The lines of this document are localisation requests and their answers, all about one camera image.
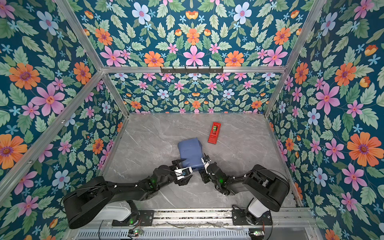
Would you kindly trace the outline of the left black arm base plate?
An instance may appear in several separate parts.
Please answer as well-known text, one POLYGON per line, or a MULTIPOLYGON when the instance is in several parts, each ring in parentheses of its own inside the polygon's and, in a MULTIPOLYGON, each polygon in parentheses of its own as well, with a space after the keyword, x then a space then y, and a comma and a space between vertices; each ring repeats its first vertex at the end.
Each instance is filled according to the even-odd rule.
POLYGON ((150 227, 154 220, 155 211, 153 210, 139 210, 131 213, 125 220, 113 220, 113 227, 150 227))

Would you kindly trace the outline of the aluminium front mounting rail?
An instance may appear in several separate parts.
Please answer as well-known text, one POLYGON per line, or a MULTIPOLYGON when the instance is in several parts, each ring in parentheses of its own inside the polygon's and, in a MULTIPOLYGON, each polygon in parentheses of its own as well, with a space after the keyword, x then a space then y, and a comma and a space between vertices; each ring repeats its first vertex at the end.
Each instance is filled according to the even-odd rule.
MULTIPOLYGON (((113 220, 123 221, 131 213, 139 210, 131 210, 128 207, 106 207, 93 222, 111 224, 113 220)), ((232 208, 218 209, 157 209, 154 220, 150 227, 206 227, 216 226, 218 228, 235 228, 248 226, 234 226, 232 221, 232 208)), ((250 227, 315 227, 316 220, 307 208, 282 208, 279 212, 271 212, 272 226, 250 226, 250 227)))

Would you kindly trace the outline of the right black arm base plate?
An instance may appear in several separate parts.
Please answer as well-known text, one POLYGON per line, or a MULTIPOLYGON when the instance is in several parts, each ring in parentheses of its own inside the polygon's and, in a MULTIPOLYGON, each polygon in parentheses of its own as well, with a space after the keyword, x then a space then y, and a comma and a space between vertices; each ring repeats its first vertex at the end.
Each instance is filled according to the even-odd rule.
POLYGON ((253 216, 248 210, 232 207, 232 221, 234 226, 272 226, 271 212, 267 211, 261 217, 253 216))

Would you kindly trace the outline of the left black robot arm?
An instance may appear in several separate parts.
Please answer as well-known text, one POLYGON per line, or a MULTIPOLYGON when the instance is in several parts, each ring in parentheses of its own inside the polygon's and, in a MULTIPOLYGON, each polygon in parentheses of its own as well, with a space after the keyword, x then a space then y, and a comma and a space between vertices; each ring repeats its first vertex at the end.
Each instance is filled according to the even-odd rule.
POLYGON ((114 183, 102 176, 91 179, 62 200, 69 228, 79 229, 90 223, 108 204, 146 201, 171 183, 187 185, 193 170, 191 167, 182 168, 182 162, 175 160, 171 166, 161 165, 154 169, 151 176, 135 183, 114 183))

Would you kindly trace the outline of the red tape dispenser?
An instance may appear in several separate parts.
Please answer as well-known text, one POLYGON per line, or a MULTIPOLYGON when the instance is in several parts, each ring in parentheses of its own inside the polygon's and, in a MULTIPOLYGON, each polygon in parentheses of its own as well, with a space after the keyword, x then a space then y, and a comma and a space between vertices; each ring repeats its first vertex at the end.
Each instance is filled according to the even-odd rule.
POLYGON ((208 143, 215 145, 218 142, 220 130, 221 130, 221 124, 217 122, 213 122, 208 143))

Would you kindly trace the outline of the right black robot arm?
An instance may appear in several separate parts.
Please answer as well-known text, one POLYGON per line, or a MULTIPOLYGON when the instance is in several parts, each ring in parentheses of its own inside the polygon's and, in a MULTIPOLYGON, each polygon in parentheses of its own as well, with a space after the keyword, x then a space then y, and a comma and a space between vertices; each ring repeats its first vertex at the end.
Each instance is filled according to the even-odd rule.
POLYGON ((250 192, 253 195, 246 209, 233 206, 235 210, 241 211, 241 216, 250 225, 258 224, 268 212, 278 212, 290 192, 290 185, 285 177, 279 176, 278 171, 261 165, 255 165, 242 176, 228 176, 217 163, 205 163, 199 173, 205 184, 213 183, 215 189, 225 196, 241 192, 250 192))

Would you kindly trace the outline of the light blue wrapping paper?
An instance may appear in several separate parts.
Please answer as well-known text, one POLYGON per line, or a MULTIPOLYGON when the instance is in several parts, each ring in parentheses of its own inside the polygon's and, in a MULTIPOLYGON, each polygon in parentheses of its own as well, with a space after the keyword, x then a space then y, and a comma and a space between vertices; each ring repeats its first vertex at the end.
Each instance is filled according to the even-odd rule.
POLYGON ((192 170, 202 169, 203 146, 198 138, 184 140, 178 143, 180 158, 183 168, 191 167, 192 170))

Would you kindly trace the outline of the white ventilation grille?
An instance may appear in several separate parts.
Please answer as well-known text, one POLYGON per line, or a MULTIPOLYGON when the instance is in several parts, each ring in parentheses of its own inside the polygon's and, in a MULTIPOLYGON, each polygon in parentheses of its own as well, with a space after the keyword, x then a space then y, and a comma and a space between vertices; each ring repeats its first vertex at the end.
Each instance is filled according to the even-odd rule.
POLYGON ((249 240, 248 231, 227 229, 80 230, 77 240, 249 240))

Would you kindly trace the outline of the black hook rail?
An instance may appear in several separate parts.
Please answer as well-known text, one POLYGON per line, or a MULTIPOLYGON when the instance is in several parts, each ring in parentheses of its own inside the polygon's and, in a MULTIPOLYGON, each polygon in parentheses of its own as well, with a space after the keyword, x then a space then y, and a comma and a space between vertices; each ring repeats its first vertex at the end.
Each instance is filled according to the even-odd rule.
POLYGON ((160 67, 162 74, 221 74, 224 68, 218 67, 160 67))

